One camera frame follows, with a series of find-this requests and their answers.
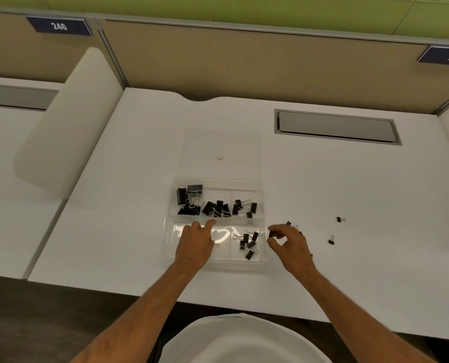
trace finger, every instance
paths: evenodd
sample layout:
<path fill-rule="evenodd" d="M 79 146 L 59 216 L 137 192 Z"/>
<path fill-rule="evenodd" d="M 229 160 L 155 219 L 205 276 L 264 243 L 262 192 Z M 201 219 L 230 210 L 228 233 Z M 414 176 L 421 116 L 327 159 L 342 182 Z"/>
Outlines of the finger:
<path fill-rule="evenodd" d="M 210 219 L 206 222 L 206 224 L 204 225 L 204 229 L 206 230 L 206 232 L 209 232 L 209 234 L 211 234 L 211 230 L 213 229 L 213 226 L 216 224 L 216 220 L 214 219 Z"/>
<path fill-rule="evenodd" d="M 278 244 L 278 242 L 276 241 L 275 238 L 268 238 L 266 240 L 266 242 L 268 242 L 268 245 L 270 246 L 270 248 L 275 251 L 275 253 L 278 255 L 278 257 L 280 257 L 280 255 L 282 254 L 282 246 L 280 246 Z"/>
<path fill-rule="evenodd" d="M 199 224 L 199 222 L 197 220 L 192 222 L 191 229 L 199 229 L 199 228 L 201 228 L 201 224 Z"/>
<path fill-rule="evenodd" d="M 290 237 L 295 234 L 295 232 L 298 232 L 296 228 L 286 225 L 286 224 L 276 224 L 276 225 L 270 225 L 268 227 L 269 230 L 272 230 L 274 232 L 277 232 L 279 235 L 283 235 L 285 237 Z"/>

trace beige partition panel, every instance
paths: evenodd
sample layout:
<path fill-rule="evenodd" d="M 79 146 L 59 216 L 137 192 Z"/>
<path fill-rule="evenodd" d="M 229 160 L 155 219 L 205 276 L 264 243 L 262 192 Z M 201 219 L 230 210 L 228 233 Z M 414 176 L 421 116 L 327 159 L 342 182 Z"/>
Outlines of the beige partition panel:
<path fill-rule="evenodd" d="M 93 19 L 93 36 L 37 33 L 24 15 L 0 13 L 0 77 L 64 83 L 89 47 L 99 48 L 120 81 Z"/>
<path fill-rule="evenodd" d="M 432 113 L 449 66 L 416 63 L 424 44 L 106 21 L 130 86 L 218 96 Z"/>

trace right hand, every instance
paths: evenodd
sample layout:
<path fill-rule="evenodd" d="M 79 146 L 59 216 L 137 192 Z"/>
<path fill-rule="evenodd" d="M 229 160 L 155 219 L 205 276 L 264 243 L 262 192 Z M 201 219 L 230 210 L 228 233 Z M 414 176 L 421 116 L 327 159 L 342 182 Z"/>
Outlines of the right hand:
<path fill-rule="evenodd" d="M 267 242 L 289 273 L 301 281 L 304 277 L 310 277 L 318 272 L 308 249 L 306 238 L 300 234 L 298 229 L 286 224 L 270 225 L 268 229 L 274 231 L 275 237 L 278 239 L 287 238 L 282 246 L 275 238 L 268 238 Z"/>

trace person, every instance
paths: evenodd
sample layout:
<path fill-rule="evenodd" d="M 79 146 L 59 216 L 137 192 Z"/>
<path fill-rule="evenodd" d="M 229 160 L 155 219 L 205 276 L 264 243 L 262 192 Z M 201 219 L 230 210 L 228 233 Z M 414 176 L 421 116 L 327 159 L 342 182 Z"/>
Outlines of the person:
<path fill-rule="evenodd" d="M 180 294 L 211 256 L 214 245 L 211 230 L 215 223 L 215 220 L 209 220 L 204 227 L 198 222 L 186 225 L 173 264 L 72 363 L 145 362 Z M 317 301 L 359 363 L 433 362 L 385 328 L 320 274 L 305 236 L 296 228 L 282 224 L 271 225 L 268 229 L 274 231 L 278 239 L 286 237 L 283 245 L 275 238 L 268 238 L 267 242 L 284 268 Z"/>

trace desk surface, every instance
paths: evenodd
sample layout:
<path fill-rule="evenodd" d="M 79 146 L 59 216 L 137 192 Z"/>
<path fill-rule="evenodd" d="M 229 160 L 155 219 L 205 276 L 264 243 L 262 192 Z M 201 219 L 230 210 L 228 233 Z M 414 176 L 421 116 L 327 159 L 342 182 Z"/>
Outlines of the desk surface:
<path fill-rule="evenodd" d="M 0 108 L 0 276 L 27 276 L 25 271 L 61 203 L 13 171 L 13 156 L 42 114 Z"/>
<path fill-rule="evenodd" d="M 403 145 L 277 135 L 276 108 L 393 118 Z M 150 287 L 189 128 L 261 134 L 266 223 L 296 223 L 318 269 L 389 328 L 449 338 L 449 142 L 432 115 L 128 88 L 29 279 Z M 180 301 L 327 321 L 271 260 L 265 274 L 202 270 Z"/>

